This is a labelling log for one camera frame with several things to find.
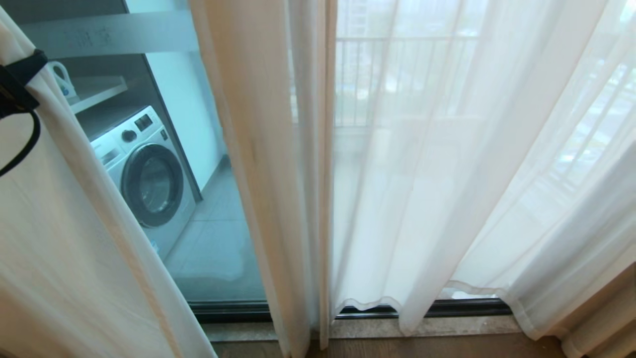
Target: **tiled floor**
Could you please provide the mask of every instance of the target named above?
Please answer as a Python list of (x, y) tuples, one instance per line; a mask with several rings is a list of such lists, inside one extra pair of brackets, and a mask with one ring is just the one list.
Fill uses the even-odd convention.
[(165, 265), (188, 301), (265, 299), (254, 247), (230, 162), (202, 191)]

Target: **white washing machine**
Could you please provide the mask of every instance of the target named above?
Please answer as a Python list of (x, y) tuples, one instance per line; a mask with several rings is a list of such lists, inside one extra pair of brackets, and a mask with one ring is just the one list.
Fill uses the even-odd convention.
[(188, 223), (195, 200), (161, 120), (151, 106), (145, 106), (91, 111), (79, 122), (164, 260)]

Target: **black strap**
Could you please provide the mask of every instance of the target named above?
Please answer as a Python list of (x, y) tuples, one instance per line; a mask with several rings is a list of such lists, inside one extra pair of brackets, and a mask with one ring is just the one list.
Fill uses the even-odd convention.
[(17, 113), (29, 113), (33, 119), (31, 137), (18, 155), (0, 169), (0, 176), (20, 164), (38, 142), (41, 124), (35, 109), (39, 106), (39, 102), (25, 86), (47, 62), (44, 52), (35, 50), (33, 55), (25, 59), (7, 66), (0, 66), (0, 120)]

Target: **white curtain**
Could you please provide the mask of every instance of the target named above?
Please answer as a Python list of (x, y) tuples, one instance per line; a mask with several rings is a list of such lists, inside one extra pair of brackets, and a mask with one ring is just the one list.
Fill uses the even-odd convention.
[(538, 338), (634, 261), (634, 1), (191, 8), (285, 356), (445, 287)]
[[(33, 54), (0, 8), (0, 63)], [(0, 355), (216, 357), (55, 83), (27, 86), (41, 137), (0, 178)], [(0, 120), (0, 166), (30, 115)]]

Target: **shelf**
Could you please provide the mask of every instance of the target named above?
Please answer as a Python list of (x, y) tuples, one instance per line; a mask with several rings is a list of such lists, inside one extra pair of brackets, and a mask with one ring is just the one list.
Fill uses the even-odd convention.
[(68, 99), (73, 113), (86, 110), (128, 89), (122, 76), (76, 77), (71, 81), (78, 94)]

